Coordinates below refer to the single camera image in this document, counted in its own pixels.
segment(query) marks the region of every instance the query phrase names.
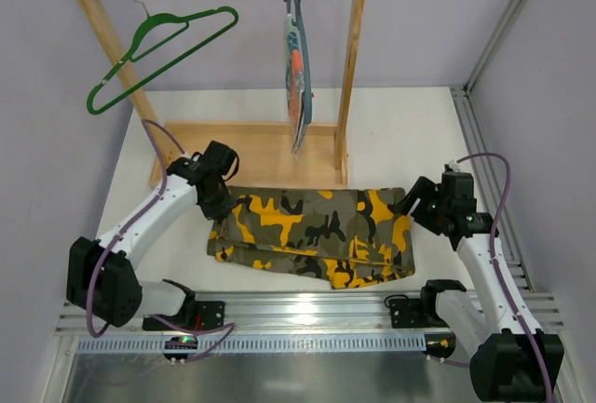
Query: white table surface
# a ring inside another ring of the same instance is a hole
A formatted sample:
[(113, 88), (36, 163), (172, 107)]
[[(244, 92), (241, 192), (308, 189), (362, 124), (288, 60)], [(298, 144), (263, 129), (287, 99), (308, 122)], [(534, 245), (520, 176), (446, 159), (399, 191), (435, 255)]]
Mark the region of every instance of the white table surface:
[[(147, 95), (162, 123), (174, 119), (287, 119), (284, 89), (153, 91)], [(313, 121), (334, 121), (339, 100), (337, 88), (315, 89)], [(467, 153), (447, 87), (355, 88), (348, 119), (347, 150), (349, 187), (400, 186), (406, 192), (420, 175), (439, 181), (443, 164)], [(133, 113), (99, 234), (118, 224), (147, 197), (154, 159), (140, 119)], [(137, 270), (138, 278), (169, 278), (191, 289), (208, 291), (331, 289), (326, 280), (216, 262), (206, 252), (210, 227), (199, 207), (182, 215), (147, 252)], [(447, 238), (437, 237), (415, 224), (412, 237), (415, 274), (364, 290), (417, 290), (431, 278), (459, 279), (473, 289)]]

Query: wooden post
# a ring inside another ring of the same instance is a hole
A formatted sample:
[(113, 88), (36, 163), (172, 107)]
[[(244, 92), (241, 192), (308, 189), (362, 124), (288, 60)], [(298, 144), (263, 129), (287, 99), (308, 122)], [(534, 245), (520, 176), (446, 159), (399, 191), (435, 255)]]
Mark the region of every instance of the wooden post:
[[(78, 2), (85, 12), (89, 24), (91, 25), (91, 28), (93, 28), (95, 35), (97, 35), (100, 44), (102, 44), (103, 50), (108, 56), (109, 61), (115, 65), (125, 54), (125, 49), (114, 29), (114, 25), (103, 8), (102, 1), (78, 0)], [(124, 89), (129, 89), (139, 83), (139, 76), (130, 62), (127, 62), (122, 69), (118, 71), (118, 77), (120, 78), (120, 82), (122, 82)], [(132, 93), (130, 95), (130, 100), (141, 119), (157, 121), (156, 113), (151, 107), (142, 88), (139, 88)], [(151, 132), (156, 138), (157, 146), (160, 148), (166, 159), (172, 158), (178, 153), (178, 149), (166, 135), (154, 128), (151, 129)]]
[(358, 56), (358, 43), (360, 40), (360, 26), (364, 12), (364, 0), (352, 0), (352, 12), (347, 35), (347, 50), (345, 52), (344, 82), (342, 84), (342, 98), (339, 107), (339, 119), (335, 133), (335, 168), (342, 168), (346, 163), (345, 128), (347, 126), (347, 114), (350, 108), (352, 97), (352, 85), (354, 84), (354, 71), (356, 69), (356, 57)]

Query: black bracket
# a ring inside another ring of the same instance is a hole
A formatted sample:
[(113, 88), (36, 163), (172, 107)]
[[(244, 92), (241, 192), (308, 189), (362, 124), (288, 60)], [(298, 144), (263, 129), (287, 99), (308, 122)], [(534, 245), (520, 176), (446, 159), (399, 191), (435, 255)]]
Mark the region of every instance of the black bracket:
[[(186, 330), (211, 330), (217, 329), (224, 324), (225, 302), (224, 301), (196, 301), (194, 291), (173, 280), (164, 279), (164, 282), (178, 287), (186, 297), (180, 311), (174, 316), (162, 316), (169, 323), (180, 329)], [(167, 331), (168, 326), (147, 316), (142, 321), (142, 329), (145, 331)]]
[[(68, 259), (68, 302), (87, 308), (89, 281), (102, 253), (99, 240), (79, 237), (73, 243)], [(137, 313), (141, 300), (142, 287), (126, 253), (110, 252), (95, 286), (93, 315), (114, 327), (122, 327)]]
[(442, 320), (434, 320), (423, 311), (421, 299), (394, 298), (389, 300), (388, 305), (392, 329), (448, 327)]
[(440, 183), (420, 177), (393, 212), (412, 215), (413, 220), (433, 234), (449, 237), (454, 251), (462, 237), (489, 234), (493, 218), (476, 211), (474, 178), (445, 166)]

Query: wooden clothing rack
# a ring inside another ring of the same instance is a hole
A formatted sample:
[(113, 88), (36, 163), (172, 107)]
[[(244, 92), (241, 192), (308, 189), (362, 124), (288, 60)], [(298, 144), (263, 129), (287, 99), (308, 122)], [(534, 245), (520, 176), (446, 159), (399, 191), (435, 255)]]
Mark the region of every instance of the wooden clothing rack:
[[(78, 0), (89, 24), (102, 44), (108, 59), (116, 64), (125, 49), (101, 0)], [(174, 121), (165, 126), (182, 143), (187, 152), (202, 152), (211, 140), (228, 144), (241, 159), (242, 168), (232, 180), (246, 186), (276, 186), (295, 188), (341, 188), (347, 186), (347, 152), (345, 128), (349, 112), (352, 85), (364, 0), (352, 0), (345, 54), (344, 80), (337, 123), (312, 123), (306, 132), (303, 146), (296, 160), (290, 154), (291, 127), (284, 122), (224, 122)], [(129, 62), (118, 72), (125, 89), (139, 82)], [(157, 120), (156, 113), (142, 88), (130, 95), (130, 100), (141, 119)], [(157, 145), (167, 162), (179, 155), (171, 141), (157, 130), (152, 130)], [(160, 180), (155, 164), (150, 184)]]

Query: wooden base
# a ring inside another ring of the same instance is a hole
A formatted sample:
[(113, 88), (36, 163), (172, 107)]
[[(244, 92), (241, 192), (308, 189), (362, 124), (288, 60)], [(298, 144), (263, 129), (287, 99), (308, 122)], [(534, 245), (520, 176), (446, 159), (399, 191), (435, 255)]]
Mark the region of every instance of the wooden base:
[[(297, 159), (290, 154), (291, 127), (285, 122), (170, 121), (166, 128), (184, 149), (203, 152), (210, 141), (237, 151), (240, 170), (230, 184), (261, 187), (341, 189), (347, 187), (346, 157), (333, 163), (335, 124), (311, 124)], [(171, 163), (178, 154), (169, 154)], [(161, 172), (154, 163), (149, 184), (157, 186)]]

